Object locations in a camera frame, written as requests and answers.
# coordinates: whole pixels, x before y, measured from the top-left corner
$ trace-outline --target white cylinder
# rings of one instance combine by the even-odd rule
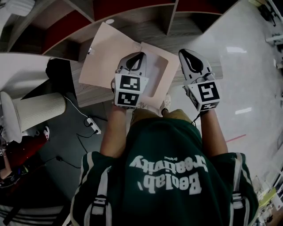
[[[8,12],[20,16],[27,16],[34,7],[34,0],[9,0],[5,4]]]
[[[60,93],[53,93],[21,100],[16,105],[16,110],[21,131],[25,131],[63,114],[66,110],[66,102]]]

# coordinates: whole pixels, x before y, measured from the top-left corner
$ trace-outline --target black cable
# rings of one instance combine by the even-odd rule
[[[194,83],[194,82],[196,82],[196,80],[198,80],[198,79],[200,79],[200,78],[203,78],[203,77],[198,77],[198,78],[196,78],[194,81],[192,81],[192,84]]]
[[[82,135],[76,133],[76,136],[77,136],[77,138],[78,138],[78,140],[79,140],[81,146],[83,147],[85,153],[88,153],[88,151],[85,149],[83,143],[82,143],[81,140],[80,140],[80,137],[91,138],[91,137],[92,137],[93,135],[95,135],[96,133],[97,133],[97,130],[96,130],[91,136],[82,136]]]
[[[69,162],[66,162],[66,161],[65,161],[64,159],[62,159],[60,156],[55,156],[55,157],[53,157],[53,158],[48,159],[47,161],[44,162],[44,165],[45,165],[47,162],[49,162],[49,161],[51,161],[51,160],[53,160],[53,159],[56,159],[56,160],[59,161],[59,162],[65,162],[65,163],[67,163],[68,165],[70,165],[70,166],[72,166],[72,167],[74,167],[74,168],[76,168],[76,169],[80,169],[80,167],[76,167],[76,166],[74,166],[73,164],[71,164],[71,163],[69,163]]]
[[[206,111],[201,111],[201,112],[198,114],[198,116],[191,122],[191,124],[193,124],[193,125],[196,127],[195,121],[196,121],[199,117],[205,115],[207,112],[208,112],[208,110],[206,110]]]
[[[56,157],[53,157],[53,158],[51,158],[51,159],[48,159],[47,161],[45,161],[44,162],[44,165],[47,163],[47,162],[49,162],[49,161],[51,161],[52,159],[55,159]]]

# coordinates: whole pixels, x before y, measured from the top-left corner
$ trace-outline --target person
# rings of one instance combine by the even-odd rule
[[[0,181],[34,155],[47,142],[49,136],[50,130],[46,126],[42,133],[38,132],[34,137],[23,136],[21,143],[12,141],[5,146],[2,156],[0,156]]]
[[[71,221],[80,225],[252,225],[258,200],[245,155],[228,153],[215,111],[201,131],[181,110],[163,117],[113,105],[100,152],[82,158]]]

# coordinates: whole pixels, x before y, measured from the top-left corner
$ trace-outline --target white floor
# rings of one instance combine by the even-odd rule
[[[283,129],[283,109],[275,99],[283,87],[280,72],[273,59],[280,54],[265,38],[276,28],[266,22],[256,7],[247,0],[240,1],[205,34],[187,45],[205,56],[201,44],[209,43],[218,50],[224,79],[221,80],[222,101],[216,112],[229,152],[246,155],[252,178],[263,174],[264,164],[277,152],[277,139]],[[207,49],[211,58],[211,48]],[[171,110],[183,109],[191,119],[197,115],[181,86],[173,87]],[[245,109],[245,113],[236,111]]]

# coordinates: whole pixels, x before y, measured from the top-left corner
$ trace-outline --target shoe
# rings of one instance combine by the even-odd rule
[[[48,140],[48,139],[49,139],[49,134],[50,134],[50,130],[49,130],[49,127],[48,127],[48,126],[46,126],[46,127],[44,128],[43,133],[44,133],[44,135],[45,135],[45,137],[46,137],[46,140]]]
[[[143,103],[143,102],[139,102],[137,108],[141,108],[141,109],[145,109],[147,107],[147,104]]]
[[[169,94],[166,94],[164,101],[161,104],[161,107],[159,109],[159,114],[162,115],[162,110],[167,109],[169,111],[171,106],[171,96]]]

